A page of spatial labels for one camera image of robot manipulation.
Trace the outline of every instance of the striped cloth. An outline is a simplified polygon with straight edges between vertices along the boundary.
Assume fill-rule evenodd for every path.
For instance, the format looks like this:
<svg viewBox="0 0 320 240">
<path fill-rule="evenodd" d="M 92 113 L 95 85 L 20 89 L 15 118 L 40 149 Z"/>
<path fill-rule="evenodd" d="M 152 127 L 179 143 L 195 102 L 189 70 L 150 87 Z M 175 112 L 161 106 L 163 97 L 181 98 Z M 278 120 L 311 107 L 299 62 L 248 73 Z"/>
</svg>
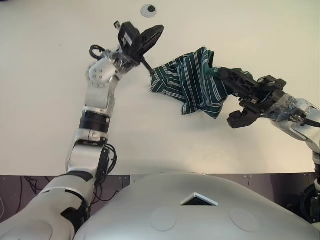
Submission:
<svg viewBox="0 0 320 240">
<path fill-rule="evenodd" d="M 213 67 L 213 59 L 214 52 L 202 47 L 155 68 L 151 92 L 183 102 L 182 115 L 202 110 L 217 118 L 233 92 L 220 81 L 219 67 Z"/>
</svg>

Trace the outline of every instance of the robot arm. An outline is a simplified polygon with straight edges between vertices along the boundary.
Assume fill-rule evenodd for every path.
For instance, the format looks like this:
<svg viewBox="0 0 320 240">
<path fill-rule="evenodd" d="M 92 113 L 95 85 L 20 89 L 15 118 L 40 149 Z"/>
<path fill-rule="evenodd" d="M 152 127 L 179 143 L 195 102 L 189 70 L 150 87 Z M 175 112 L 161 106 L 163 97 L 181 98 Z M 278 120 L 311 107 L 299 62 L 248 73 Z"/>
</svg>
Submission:
<svg viewBox="0 0 320 240">
<path fill-rule="evenodd" d="M 254 81 L 244 72 L 221 68 L 221 80 L 226 88 L 239 97 L 243 111 L 229 115 L 228 124 L 236 129 L 254 123 L 258 118 L 268 118 L 271 123 L 291 137 L 306 142 L 313 152 L 320 191 L 320 110 L 302 98 L 294 98 L 283 91 L 287 84 L 270 75 Z"/>
<path fill-rule="evenodd" d="M 152 73 L 144 54 L 158 41 L 164 27 L 142 34 L 130 22 L 120 26 L 116 51 L 90 48 L 98 60 L 87 72 L 88 88 L 79 128 L 66 159 L 66 174 L 53 179 L 21 212 L 0 224 L 0 240 L 71 240 L 89 219 L 95 183 L 106 178 L 109 166 L 108 128 L 115 89 L 122 77 L 140 63 Z"/>
</svg>

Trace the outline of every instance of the dark floor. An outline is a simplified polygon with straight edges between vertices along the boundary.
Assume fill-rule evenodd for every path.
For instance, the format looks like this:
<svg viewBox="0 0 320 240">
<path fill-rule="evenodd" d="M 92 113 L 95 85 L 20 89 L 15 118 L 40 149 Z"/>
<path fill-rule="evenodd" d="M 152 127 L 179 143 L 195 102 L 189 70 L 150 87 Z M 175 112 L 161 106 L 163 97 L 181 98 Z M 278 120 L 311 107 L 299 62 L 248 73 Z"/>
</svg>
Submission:
<svg viewBox="0 0 320 240">
<path fill-rule="evenodd" d="M 314 173 L 284 173 L 284 174 L 208 174 L 239 183 L 265 198 L 289 208 L 299 202 L 303 191 L 314 182 Z M 103 184 L 102 199 L 110 199 L 116 191 L 121 191 L 130 183 L 142 179 L 144 175 L 113 175 L 108 176 Z M 37 188 L 42 189 L 48 181 L 43 176 L 32 177 L 38 180 Z M 29 183 L 20 176 L 0 176 L 0 197 L 3 200 L 4 208 L 0 201 L 0 216 L 4 210 L 0 223 L 14 215 L 19 206 L 21 196 L 21 207 L 23 209 L 34 197 Z M 94 204 L 91 214 L 102 208 L 105 202 L 99 201 Z"/>
</svg>

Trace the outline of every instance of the white surface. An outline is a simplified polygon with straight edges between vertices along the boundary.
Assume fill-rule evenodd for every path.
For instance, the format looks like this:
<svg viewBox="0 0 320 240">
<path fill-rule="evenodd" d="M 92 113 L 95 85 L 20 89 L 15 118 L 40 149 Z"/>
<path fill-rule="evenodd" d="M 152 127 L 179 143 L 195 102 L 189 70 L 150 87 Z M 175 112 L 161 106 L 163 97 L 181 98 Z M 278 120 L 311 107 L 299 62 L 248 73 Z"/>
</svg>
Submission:
<svg viewBox="0 0 320 240">
<path fill-rule="evenodd" d="M 157 15 L 140 14 L 154 4 Z M 320 105 L 318 0 L 9 0 L 0 3 L 0 175 L 58 175 L 85 100 L 90 45 L 117 46 L 113 23 L 141 32 L 165 26 L 145 56 L 152 67 L 202 46 L 214 65 L 287 81 L 285 91 Z M 182 104 L 149 92 L 143 66 L 116 90 L 109 143 L 114 174 L 313 171 L 312 153 L 267 120 L 231 129 L 228 98 L 218 119 L 181 116 Z"/>
</svg>

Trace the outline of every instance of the cable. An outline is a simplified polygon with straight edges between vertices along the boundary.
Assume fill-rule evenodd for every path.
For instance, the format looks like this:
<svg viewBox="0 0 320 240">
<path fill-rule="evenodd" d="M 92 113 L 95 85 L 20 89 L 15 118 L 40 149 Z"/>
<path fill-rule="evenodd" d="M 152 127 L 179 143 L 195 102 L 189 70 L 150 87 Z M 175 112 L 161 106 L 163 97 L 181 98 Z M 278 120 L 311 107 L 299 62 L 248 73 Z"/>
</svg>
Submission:
<svg viewBox="0 0 320 240">
<path fill-rule="evenodd" d="M 320 122 L 316 122 L 308 118 L 306 118 L 303 123 L 312 127 L 320 128 Z"/>
<path fill-rule="evenodd" d="M 89 54 L 91 57 L 93 57 L 94 59 L 97 59 L 98 61 L 100 59 L 102 59 L 101 56 L 98 56 L 94 53 L 94 50 L 98 50 L 100 53 L 103 53 L 105 51 L 105 49 L 99 45 L 92 45 L 89 49 Z"/>
<path fill-rule="evenodd" d="M 112 197 L 110 197 L 109 199 L 102 199 L 100 197 L 97 197 L 99 199 L 99 201 L 102 201 L 102 202 L 109 202 L 111 199 L 113 199 L 117 194 L 119 193 L 118 190 L 115 190 L 114 194 L 112 195 Z"/>
<path fill-rule="evenodd" d="M 33 193 L 34 193 L 35 195 L 38 194 L 38 193 L 37 193 L 37 190 L 38 190 L 38 191 L 42 191 L 41 188 L 38 188 L 38 187 L 37 187 L 38 180 L 33 179 L 31 176 L 24 176 L 24 179 L 29 183 L 29 185 L 30 185 L 30 187 L 31 187 L 31 190 L 33 191 Z"/>
<path fill-rule="evenodd" d="M 19 198 L 19 205 L 18 205 L 18 208 L 16 209 L 15 214 L 17 214 L 21 208 L 22 191 L 23 191 L 23 182 L 22 182 L 22 176 L 20 176 L 20 198 Z"/>
<path fill-rule="evenodd" d="M 50 182 L 51 182 L 51 181 L 50 181 L 50 179 L 49 179 L 47 176 L 45 176 L 44 178 L 45 178 L 45 180 L 47 180 L 47 181 L 48 181 L 48 183 L 50 183 Z"/>
<path fill-rule="evenodd" d="M 118 160 L 117 152 L 114 146 L 112 146 L 111 144 L 106 144 L 104 145 L 104 147 L 106 147 L 110 152 L 112 152 L 113 156 L 111 159 L 110 166 L 108 167 L 108 163 L 109 163 L 109 159 L 108 159 L 106 160 L 106 163 L 103 166 L 104 169 L 102 169 L 101 175 L 97 176 L 96 178 L 96 181 L 94 184 L 94 192 L 93 192 L 94 198 L 91 202 L 91 205 L 94 205 L 99 201 L 108 202 L 119 192 L 118 190 L 116 190 L 110 199 L 102 199 L 102 196 L 103 196 L 102 184 L 105 182 L 107 176 L 114 170 Z"/>
<path fill-rule="evenodd" d="M 4 204 L 4 201 L 3 201 L 3 199 L 2 199 L 1 196 L 0 196 L 0 203 L 1 203 L 1 205 L 2 205 L 2 213 L 1 213 L 1 215 L 0 215 L 0 220 L 1 220 L 2 217 L 3 217 L 4 214 L 5 214 L 5 204 Z"/>
</svg>

